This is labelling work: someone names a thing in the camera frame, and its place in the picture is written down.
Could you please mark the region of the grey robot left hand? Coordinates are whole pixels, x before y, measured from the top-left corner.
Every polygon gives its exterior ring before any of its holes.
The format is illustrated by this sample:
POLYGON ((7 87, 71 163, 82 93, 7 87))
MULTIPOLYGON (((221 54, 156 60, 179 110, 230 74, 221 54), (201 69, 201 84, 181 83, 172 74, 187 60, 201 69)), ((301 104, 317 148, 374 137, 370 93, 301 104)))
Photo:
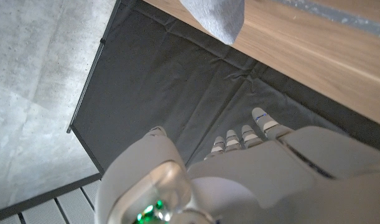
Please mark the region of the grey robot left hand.
POLYGON ((297 130, 260 108, 185 167, 164 128, 104 173, 96 223, 380 223, 380 151, 317 126, 297 130))

